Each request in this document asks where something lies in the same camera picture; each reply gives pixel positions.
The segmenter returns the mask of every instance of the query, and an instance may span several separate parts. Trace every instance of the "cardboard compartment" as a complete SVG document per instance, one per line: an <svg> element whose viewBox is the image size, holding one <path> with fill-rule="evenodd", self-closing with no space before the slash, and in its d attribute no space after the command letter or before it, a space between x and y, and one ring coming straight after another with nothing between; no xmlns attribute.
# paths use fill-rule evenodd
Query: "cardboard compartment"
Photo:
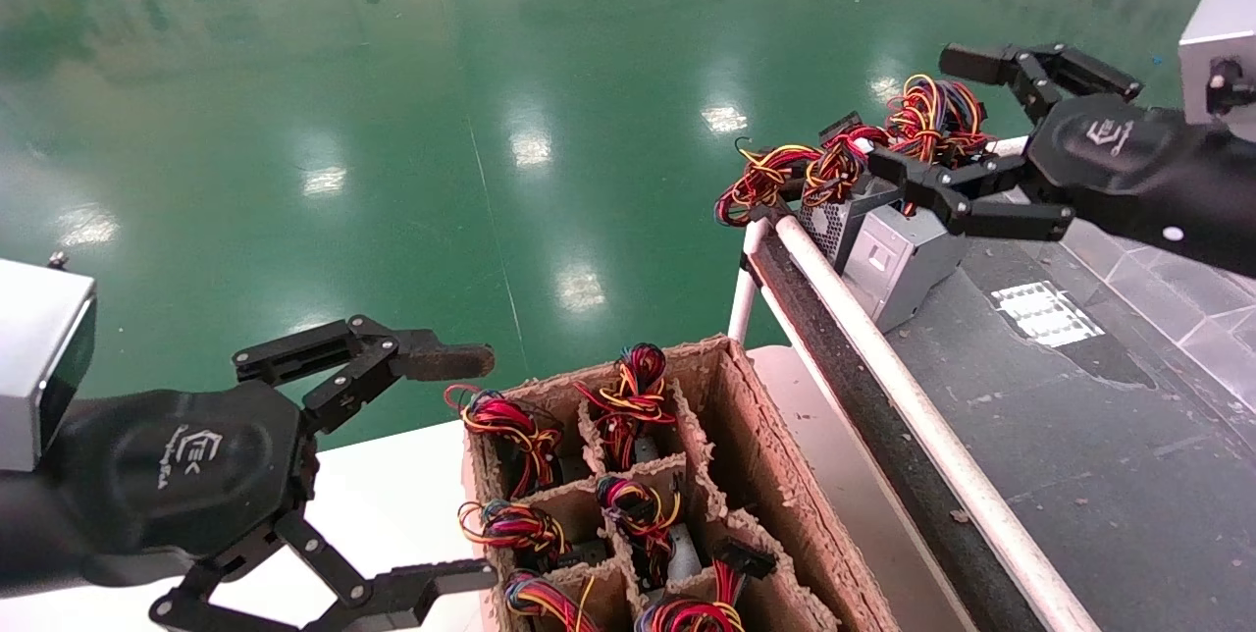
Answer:
<svg viewBox="0 0 1256 632"><path fill-rule="evenodd" d="M607 386L608 383L609 382L602 382L600 386ZM598 387L597 383L592 382L587 382L587 384L592 388ZM677 391L674 387L667 388L667 401L663 403L663 412L668 413L672 417L676 416ZM617 464L612 462L610 459L607 456L605 440L602 437L600 431L597 426L598 418L600 418L604 412L602 412L600 408L589 403L589 401L585 400L585 403L580 407L580 413L583 413L584 417L589 420L589 425L592 426L593 437L589 439L589 446L592 447L593 452L598 454L598 457L600 457L602 461L602 470L598 471L598 475L605 472L622 472L623 467L619 467ZM644 423L642 426L641 435L638 436L638 441L642 440L648 440L653 445L654 455L653 457L643 459L641 455L642 450L638 449L633 457L633 466L649 462L651 460L664 459L667 456L679 454L682 450L681 437L677 432L676 425Z"/></svg>
<svg viewBox="0 0 1256 632"><path fill-rule="evenodd" d="M677 418L673 428L656 433L661 457L633 465L619 476L648 485L663 494L681 491L683 520L698 552L700 573L671 579L666 592L687 593L702 599L715 594L711 547L723 537L776 557L775 572L747 583L737 609L746 627L756 632L836 631L897 632L872 574L858 549L838 521L819 484L794 444L784 420L755 376L741 347L723 337L664 351L668 364L667 410ZM610 544L610 559L595 567L570 565L555 570L555 584L574 601L583 593L589 574L598 582L590 591L587 609L608 632L624 629L644 607L639 577L633 568L632 547L605 516L588 509L587 496L595 493L597 479L608 472L602 439L589 403L573 384L609 384L614 364L583 369L545 381L531 381L506 392L512 400L543 405L573 427L588 480L568 484L524 500L543 508L558 506L560 523L571 537L597 537ZM573 447L570 442L564 447ZM500 491L501 464L492 449L468 440L463 467L474 499ZM550 514L558 516L555 511ZM515 569L511 552L486 552L489 563L502 580ZM505 609L502 586L484 594L486 632L530 632ZM556 629L556 626L538 629Z"/></svg>
<svg viewBox="0 0 1256 632"><path fill-rule="evenodd" d="M863 557L820 491L776 405L740 347L677 347L669 367L696 374L686 401L700 428L690 449L711 454L710 475L726 498L722 519L744 510L793 558L798 583L847 626L896 628ZM713 506L716 511L721 508Z"/></svg>
<svg viewBox="0 0 1256 632"><path fill-rule="evenodd" d="M706 521L703 514L706 513L706 501L710 499L710 494L701 490L692 476L693 469L690 467L688 459L685 454L677 454L674 456L668 456L666 459L659 459L652 462L642 462L634 465L632 470L625 474L615 475L617 477L624 477L625 480L632 480L647 488L653 488L663 499L663 506L667 511L671 511L672 496L678 494L681 498L681 516L678 524L685 524L690 539L692 540L693 548L697 553L698 570L711 565L711 549L710 542L706 539ZM622 538L629 547L629 560L631 560L631 547L628 537L624 537L615 528L615 535ZM644 580L642 579L642 572L633 568L634 577L628 582L628 592L632 601L633 618L641 614L647 606L647 589Z"/></svg>
<svg viewBox="0 0 1256 632"><path fill-rule="evenodd" d="M584 397L574 388L551 390L535 395L519 395L515 391L502 396L519 402L521 408L533 416L538 426L560 427L563 439L555 451L556 486L578 482L593 474L597 462L593 450L588 447L584 428L592 428L580 418L580 406ZM480 433L468 433L472 452L477 452L477 462L485 466L484 486L479 501L494 498L510 499L510 491L519 481L520 461L516 450L504 439Z"/></svg>
<svg viewBox="0 0 1256 632"><path fill-rule="evenodd" d="M597 557L593 562L599 565L603 560L614 555L610 544L609 525L598 505L593 489L593 480L584 479L578 482L561 485L553 490L536 493L529 498L519 500L520 504L538 508L550 516L563 528L563 535L578 554L583 554L583 560L588 563L588 557ZM580 555L569 557L570 562L560 562L560 567L574 565ZM521 565L528 565L525 553L516 554L516 560Z"/></svg>
<svg viewBox="0 0 1256 632"><path fill-rule="evenodd" d="M564 568L546 574L545 579L577 604L579 604L582 596L584 596L584 588L589 586L592 579L589 594L584 597L584 614L595 622L602 632L632 632L633 618L628 611L624 575L619 567L603 564L594 568ZM563 624L553 617L514 613L510 613L509 624L502 626L501 631L564 632Z"/></svg>

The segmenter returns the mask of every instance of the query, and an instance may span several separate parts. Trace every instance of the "colorful wire harness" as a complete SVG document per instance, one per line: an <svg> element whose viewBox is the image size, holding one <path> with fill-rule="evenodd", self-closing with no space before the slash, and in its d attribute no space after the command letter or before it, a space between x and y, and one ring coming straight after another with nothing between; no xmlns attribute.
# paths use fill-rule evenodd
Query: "colorful wire harness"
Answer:
<svg viewBox="0 0 1256 632"><path fill-rule="evenodd" d="M717 559L715 562L715 602L728 606L731 609L732 606L737 604L737 598L741 597L747 578L745 573L739 573L727 563Z"/></svg>
<svg viewBox="0 0 1256 632"><path fill-rule="evenodd" d="M853 126L820 148L803 144L776 146L751 152L737 146L746 167L715 204L722 225L745 226L755 206L770 206L780 199L790 180L803 178L803 204L843 204L867 170L860 141L888 146L926 163L961 163L995 141L981 131L986 113L972 90L955 80L934 80L912 74L902 93L887 104L884 127Z"/></svg>
<svg viewBox="0 0 1256 632"><path fill-rule="evenodd" d="M600 408L595 426L605 442L607 456L617 470L632 467L633 444L646 423L673 423L676 417L663 411L663 372L667 358L649 343L624 349L618 362L619 382L612 390L575 387L589 402Z"/></svg>
<svg viewBox="0 0 1256 632"><path fill-rule="evenodd" d="M584 601L588 599L590 589L593 589L592 577L584 586L580 604L575 604L571 598L536 573L516 570L506 580L506 607L516 614L553 616L566 632L602 632L602 628L584 613Z"/></svg>
<svg viewBox="0 0 1256 632"><path fill-rule="evenodd" d="M607 475L598 480L597 496L598 504L639 554L642 578L654 588L666 583L673 553L671 529L681 516L679 493L672 493L668 513L658 490Z"/></svg>
<svg viewBox="0 0 1256 632"><path fill-rule="evenodd" d="M474 384L451 384L445 390L445 403L458 412L468 431L506 439L522 454L524 470L510 491L511 500L555 484L554 451L563 439L556 418L538 415L551 422L539 427L536 418L517 402Z"/></svg>
<svg viewBox="0 0 1256 632"><path fill-rule="evenodd" d="M479 531L467 524L475 515L480 519ZM463 504L458 508L458 525L462 526L462 535L476 544L529 552L544 557L550 565L571 550L563 525L546 511L506 500Z"/></svg>
<svg viewBox="0 0 1256 632"><path fill-rule="evenodd" d="M745 632L730 604L688 596L664 597L637 618L634 632Z"/></svg>

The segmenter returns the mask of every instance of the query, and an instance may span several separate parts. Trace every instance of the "cardboard divider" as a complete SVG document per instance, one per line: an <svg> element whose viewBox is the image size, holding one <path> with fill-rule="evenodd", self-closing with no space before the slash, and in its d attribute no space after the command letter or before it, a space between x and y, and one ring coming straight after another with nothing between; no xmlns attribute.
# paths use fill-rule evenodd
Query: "cardboard divider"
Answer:
<svg viewBox="0 0 1256 632"><path fill-rule="evenodd" d="M584 588L590 577L593 587L589 588L589 594L585 597ZM632 632L633 617L628 609L624 587L627 579L620 567L603 564L595 568L564 568L548 574L546 579L577 604L584 597L584 613L598 624L602 632ZM563 627L553 618L545 619L545 623L548 627L538 624L538 631L544 628L563 632Z"/></svg>
<svg viewBox="0 0 1256 632"><path fill-rule="evenodd" d="M602 506L598 505L594 480L587 477L578 482L561 485L561 488L536 493L520 499L519 503L546 511L563 528L563 535L569 543L583 544L600 540L607 547L607 558L613 555L609 523L602 513Z"/></svg>
<svg viewBox="0 0 1256 632"><path fill-rule="evenodd" d="M690 530L690 537L693 539L693 547L697 549L698 560L703 567L708 567L711 564L710 542L705 537L706 528L701 516L705 513L705 508L695 506L696 503L703 503L706 495L701 490L696 489L695 480L691 475L690 462L685 454L677 454L651 462L642 462L634 465L628 472L615 476L624 477L625 480L632 480L657 490L659 496L663 499L663 508L667 511L671 511L672 506L672 489L673 486L678 488L681 496L679 521L685 523ZM636 619L636 617L646 609L646 592L641 584L639 577L636 575L636 570L631 564L632 543L628 542L627 537L618 531L618 528L615 529L615 537L624 543L624 547L627 547L629 552L629 570L634 574L629 580L628 592L633 618Z"/></svg>
<svg viewBox="0 0 1256 632"><path fill-rule="evenodd" d="M754 374L741 347L723 337L669 347L668 401L676 416L669 431L656 433L661 457L613 472L654 488L664 506L679 488L682 516L703 569L686 579L668 580L666 592L715 597L711 547L734 537L776 557L775 572L747 583L737 609L746 628L756 632L836 631L897 632L888 604L863 558L836 521L798 445L789 436L775 405ZM579 452L588 479L521 499L555 516L571 542L609 542L610 558L597 565L578 563L546 574L573 601L579 601L592 574L595 583L585 609L604 632L632 632L632 621L647 606L632 562L632 545L600 505L595 488L608 474L593 410L574 387L609 384L613 363L530 381L506 392L507 398L538 405L564 423L560 455ZM482 439L467 440L463 480L472 499L502 496L502 467ZM514 552L484 552L505 580L515 570ZM482 596L486 632L534 632L510 613L502 583ZM560 632L551 619L534 619L535 631Z"/></svg>
<svg viewBox="0 0 1256 632"><path fill-rule="evenodd" d="M707 565L701 573L682 580L668 580L664 588L667 596L690 596L700 601L715 599L715 568Z"/></svg>
<svg viewBox="0 0 1256 632"><path fill-rule="evenodd" d="M798 582L848 624L892 623L888 604L845 528L819 488L808 486L814 476L800 476L806 461L776 405L752 398L751 384L757 383L745 354L723 353L710 390L690 400L715 446L712 480L726 494L728 509L754 515L794 557ZM816 537L818 531L825 535Z"/></svg>

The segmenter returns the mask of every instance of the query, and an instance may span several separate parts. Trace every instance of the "yellow wire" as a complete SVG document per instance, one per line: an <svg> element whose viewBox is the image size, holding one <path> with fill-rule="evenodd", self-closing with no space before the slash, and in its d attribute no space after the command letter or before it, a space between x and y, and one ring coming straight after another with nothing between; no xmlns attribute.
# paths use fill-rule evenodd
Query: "yellow wire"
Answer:
<svg viewBox="0 0 1256 632"><path fill-rule="evenodd" d="M520 597L520 598L522 598L522 599L525 599L525 601L528 601L530 603L536 603L545 612L553 614L554 617L556 617L559 619L563 619L563 611L559 609L559 608L556 608L556 607L554 607L553 604L550 604L550 602L546 601L545 598L538 598L535 596L530 596L525 591L520 591L520 593L519 593L517 597Z"/></svg>
<svg viewBox="0 0 1256 632"><path fill-rule="evenodd" d="M658 496L658 491L654 490L653 488L651 488L649 491L652 494L654 494L654 501L658 503L659 514L663 515L663 511L662 511L662 509L663 509L663 498L659 498ZM672 524L676 523L677 519L679 519L679 516L681 516L681 498L677 498L677 496L673 495L672 496L672 516L668 516L667 520L663 524L666 526L671 526Z"/></svg>
<svg viewBox="0 0 1256 632"><path fill-rule="evenodd" d="M722 609L728 618L728 623L732 624L739 632L746 632L745 627L741 627L741 616L737 614L737 609L727 603L715 603L715 607Z"/></svg>
<svg viewBox="0 0 1256 632"><path fill-rule="evenodd" d="M589 597L589 591L593 589L593 577L589 577L589 582L584 583L584 593L580 594L580 609L575 613L575 629L574 632L580 632L580 621L584 618L584 601Z"/></svg>

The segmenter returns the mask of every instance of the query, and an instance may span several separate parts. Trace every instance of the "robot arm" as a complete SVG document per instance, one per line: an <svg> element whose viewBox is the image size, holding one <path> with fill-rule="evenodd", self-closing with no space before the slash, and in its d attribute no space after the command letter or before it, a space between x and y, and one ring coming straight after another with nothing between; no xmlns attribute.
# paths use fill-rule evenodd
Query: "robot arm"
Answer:
<svg viewBox="0 0 1256 632"><path fill-rule="evenodd" d="M1034 131L1019 157L947 168L874 150L873 175L904 186L953 234L1059 240L1074 217L1220 269L1256 275L1256 144L1225 123L1132 104L1139 82L1063 45L947 46L939 68L1006 85ZM1071 92L1065 98L1063 92ZM982 200L1021 186L1029 206Z"/></svg>
<svg viewBox="0 0 1256 632"><path fill-rule="evenodd" d="M354 315L247 347L234 363L239 384L222 392L72 403L36 467L0 472L0 596L186 574L149 611L166 629L295 632L208 602L219 583L288 545L337 596L306 629L340 632L414 627L437 596L496 582L484 560L368 580L304 519L317 433L402 377L482 376L492 368L490 347L445 346L431 330L391 330ZM338 367L301 406L275 390Z"/></svg>

